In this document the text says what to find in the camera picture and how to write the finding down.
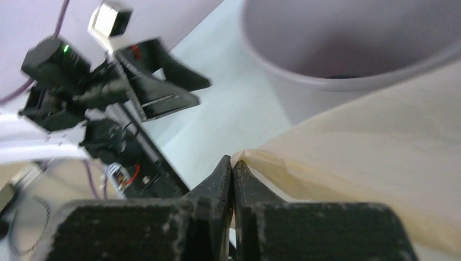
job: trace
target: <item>electronic component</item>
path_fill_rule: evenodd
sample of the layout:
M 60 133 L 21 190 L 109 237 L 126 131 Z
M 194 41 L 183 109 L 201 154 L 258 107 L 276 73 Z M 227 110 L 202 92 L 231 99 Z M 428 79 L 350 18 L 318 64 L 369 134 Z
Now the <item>electronic component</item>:
M 117 50 L 120 64 L 139 104 L 134 103 L 143 121 L 157 119 L 200 104 L 191 93 L 211 86 L 204 76 L 187 68 L 168 54 L 160 39 L 150 39 Z M 152 74 L 162 69 L 166 80 Z
M 123 191 L 128 186 L 130 186 L 133 180 L 138 176 L 140 168 L 141 167 L 137 165 L 135 167 L 136 172 L 131 177 L 127 169 L 125 169 L 122 165 L 120 165 L 119 163 L 112 163 L 109 166 L 107 166 L 106 175 L 111 180 L 114 188 L 118 192 L 123 193 Z
M 85 93 L 80 84 L 90 64 L 62 38 L 49 36 L 27 52 L 21 70 L 53 91 L 72 96 Z
M 7 183 L 0 189 L 0 216 L 5 214 L 17 197 L 17 190 L 13 184 Z
M 120 3 L 104 1 L 99 8 L 93 28 L 105 37 L 119 36 L 125 33 L 132 9 L 123 7 Z
M 8 235 L 8 230 L 10 229 L 10 224 L 4 220 L 0 220 L 0 239 L 3 239 Z
M 85 120 L 85 108 L 50 95 L 45 83 L 30 89 L 24 109 L 18 112 L 49 132 L 73 128 Z
M 124 150 L 124 130 L 111 119 L 89 121 L 86 124 L 85 138 L 80 143 L 93 158 L 105 164 L 117 162 Z

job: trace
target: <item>cable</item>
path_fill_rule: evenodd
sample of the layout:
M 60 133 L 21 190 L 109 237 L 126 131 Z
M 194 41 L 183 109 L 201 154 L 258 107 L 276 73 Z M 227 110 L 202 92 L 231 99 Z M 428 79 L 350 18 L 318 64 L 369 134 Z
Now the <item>cable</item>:
M 69 6 L 71 0 L 64 0 L 63 4 L 61 5 L 61 12 L 59 12 L 58 21 L 56 23 L 56 29 L 54 30 L 53 36 L 56 37 L 61 33 L 61 28 L 63 27 L 64 23 L 64 15 L 66 14 L 67 7 Z
M 104 200 L 107 200 L 107 175 L 104 175 L 103 185 L 102 185 L 102 195 Z
M 133 124 L 132 121 L 130 121 L 127 125 L 125 125 L 125 127 L 123 128 L 123 130 L 125 131 L 131 124 Z
M 43 231 L 42 233 L 40 234 L 40 237 L 39 239 L 31 246 L 29 247 L 28 249 L 26 250 L 20 250 L 16 245 L 15 245 L 15 242 L 14 242 L 14 238 L 13 238 L 13 228 L 15 227 L 15 224 L 16 224 L 16 221 L 17 221 L 17 218 L 19 216 L 19 210 L 17 209 L 15 214 L 14 214 L 14 217 L 13 217 L 13 221 L 11 222 L 11 225 L 10 225 L 10 229 L 8 230 L 8 246 L 10 248 L 10 251 L 15 255 L 15 256 L 18 256 L 18 257 L 23 257 L 23 256 L 26 256 L 28 255 L 29 253 L 31 253 L 38 245 L 40 239 L 43 237 L 43 233 L 45 232 L 45 229 L 46 227 L 48 226 L 48 222 L 49 222 L 49 217 L 51 216 L 51 207 L 50 205 L 48 204 L 48 202 L 46 202 L 43 198 L 40 198 L 40 197 L 33 197 L 34 201 L 37 202 L 38 204 L 40 204 L 41 206 L 43 206 L 43 208 L 45 209 L 45 212 L 46 212 L 46 220 L 45 220 L 45 225 L 43 226 Z
M 61 28 L 63 27 L 63 22 L 64 22 L 64 15 L 66 14 L 67 7 L 69 6 L 70 0 L 64 0 L 63 4 L 61 6 L 61 12 L 59 13 L 58 17 L 58 22 L 56 23 L 56 29 L 54 30 L 53 36 L 56 37 L 59 35 L 61 32 Z M 13 91 L 12 93 L 6 95 L 5 97 L 0 99 L 0 105 L 4 105 L 5 103 L 8 103 L 12 100 L 14 100 L 16 97 L 19 95 L 23 94 L 26 92 L 29 88 L 29 86 L 34 82 L 35 80 L 32 78 L 29 78 L 24 84 L 21 85 L 18 89 Z
M 130 185 L 133 182 L 133 180 L 138 176 L 139 171 L 141 170 L 141 165 L 136 165 L 135 168 L 136 168 L 136 171 L 134 172 L 134 175 L 131 177 L 129 181 L 127 181 L 125 186 Z
M 95 184 L 93 182 L 93 177 L 92 177 L 92 173 L 91 173 L 91 170 L 90 170 L 90 163 L 87 159 L 84 159 L 83 160 L 83 165 L 85 165 L 85 169 L 86 169 L 86 175 L 88 177 L 88 183 L 90 185 L 90 190 L 91 190 L 91 193 L 93 194 L 93 196 L 95 197 L 95 199 L 99 200 L 101 199 L 98 195 L 98 192 L 96 191 L 95 189 Z

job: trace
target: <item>beige cloth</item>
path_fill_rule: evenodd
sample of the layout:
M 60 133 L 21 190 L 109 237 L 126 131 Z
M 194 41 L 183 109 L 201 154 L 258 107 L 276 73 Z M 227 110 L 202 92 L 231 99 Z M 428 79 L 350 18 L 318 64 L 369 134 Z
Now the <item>beige cloth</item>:
M 461 257 L 461 63 L 237 153 L 290 197 L 392 207 L 412 240 Z

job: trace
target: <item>white bowl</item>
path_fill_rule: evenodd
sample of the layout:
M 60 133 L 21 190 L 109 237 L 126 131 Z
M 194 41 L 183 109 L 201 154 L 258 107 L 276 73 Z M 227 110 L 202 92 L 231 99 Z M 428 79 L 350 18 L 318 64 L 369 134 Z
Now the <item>white bowl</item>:
M 460 16 L 459 0 L 245 0 L 241 32 L 279 91 L 372 90 L 459 59 Z

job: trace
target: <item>purple cable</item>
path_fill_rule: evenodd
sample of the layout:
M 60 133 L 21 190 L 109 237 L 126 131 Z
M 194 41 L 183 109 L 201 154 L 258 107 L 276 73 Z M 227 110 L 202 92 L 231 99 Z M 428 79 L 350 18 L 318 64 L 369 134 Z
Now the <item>purple cable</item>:
M 93 194 L 95 199 L 100 200 L 101 198 L 99 197 L 98 192 L 96 192 L 95 184 L 93 183 L 93 177 L 92 177 L 92 173 L 91 173 L 91 170 L 90 170 L 89 161 L 88 160 L 83 160 L 83 165 L 85 165 L 86 175 L 88 176 L 88 183 L 90 185 L 91 193 Z
M 106 200 L 107 199 L 107 182 L 108 182 L 108 178 L 107 178 L 105 169 L 100 164 L 96 164 L 94 161 L 90 161 L 90 163 L 93 166 L 97 167 L 101 173 L 104 173 L 104 180 L 103 180 L 103 183 L 102 183 L 102 193 L 103 193 L 103 199 Z
M 58 17 L 58 22 L 56 24 L 56 29 L 54 30 L 53 36 L 58 36 L 59 33 L 61 32 L 61 28 L 63 27 L 63 22 L 64 22 L 64 15 L 66 14 L 67 7 L 69 6 L 70 0 L 64 0 L 63 4 L 61 6 L 61 12 L 59 13 Z M 5 103 L 8 103 L 12 100 L 14 100 L 16 97 L 19 95 L 23 94 L 29 86 L 34 82 L 33 79 L 29 78 L 21 87 L 19 87 L 17 90 L 13 91 L 12 93 L 6 95 L 5 97 L 0 99 L 0 105 L 4 105 Z
M 64 0 L 63 4 L 61 5 L 61 12 L 59 13 L 58 22 L 56 23 L 56 29 L 54 30 L 53 36 L 58 36 L 61 32 L 61 28 L 63 27 L 64 23 L 64 15 L 66 14 L 70 1 L 71 0 Z
M 21 87 L 19 87 L 18 89 L 16 89 L 12 93 L 10 93 L 10 94 L 6 95 L 5 97 L 3 97 L 0 100 L 0 105 L 4 105 L 5 103 L 8 103 L 8 102 L 14 100 L 17 96 L 23 94 L 25 91 L 27 91 L 27 89 L 29 88 L 29 86 L 33 82 L 34 82 L 34 80 L 29 78 L 23 85 L 21 85 Z

